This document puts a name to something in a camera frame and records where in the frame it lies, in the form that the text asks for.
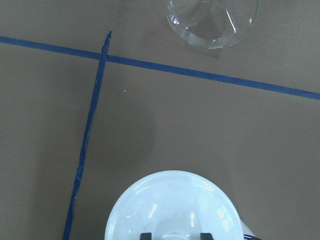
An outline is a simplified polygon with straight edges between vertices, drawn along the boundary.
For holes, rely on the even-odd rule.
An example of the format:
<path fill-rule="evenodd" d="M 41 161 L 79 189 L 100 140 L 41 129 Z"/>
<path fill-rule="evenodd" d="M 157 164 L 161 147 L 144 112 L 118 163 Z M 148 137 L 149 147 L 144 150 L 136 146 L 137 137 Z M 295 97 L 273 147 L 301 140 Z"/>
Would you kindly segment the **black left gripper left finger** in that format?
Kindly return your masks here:
<path fill-rule="evenodd" d="M 139 240 L 152 240 L 152 233 L 151 232 L 143 232 L 139 236 Z"/>

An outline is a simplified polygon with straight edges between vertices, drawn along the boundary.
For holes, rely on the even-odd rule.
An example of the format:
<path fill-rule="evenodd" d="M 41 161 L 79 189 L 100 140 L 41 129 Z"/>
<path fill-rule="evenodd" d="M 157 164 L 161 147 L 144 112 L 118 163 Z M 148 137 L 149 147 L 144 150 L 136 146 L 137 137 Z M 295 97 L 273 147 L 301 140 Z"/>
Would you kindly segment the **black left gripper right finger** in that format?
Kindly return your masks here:
<path fill-rule="evenodd" d="M 200 240 L 213 240 L 213 236 L 209 232 L 201 232 L 200 233 Z"/>

